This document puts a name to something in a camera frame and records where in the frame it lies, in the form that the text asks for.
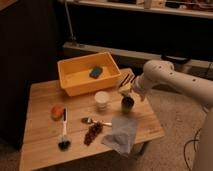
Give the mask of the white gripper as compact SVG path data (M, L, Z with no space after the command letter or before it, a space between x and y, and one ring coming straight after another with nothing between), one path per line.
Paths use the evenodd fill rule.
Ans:
M135 93L137 93L139 95L141 100L144 100L146 93L147 93L147 90L142 86L143 81L144 81L143 76L137 76L134 79L132 84L127 83L124 86L121 86L118 89L118 92L121 95L128 96L129 93L131 92L131 89L132 89Z

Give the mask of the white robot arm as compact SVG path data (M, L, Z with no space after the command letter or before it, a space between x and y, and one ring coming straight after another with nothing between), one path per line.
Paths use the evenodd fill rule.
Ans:
M144 100L146 93L158 84L173 87L209 110L201 128L192 171L213 171L213 81L177 72L169 61L150 60L144 64L143 73L119 92L127 95L133 90Z

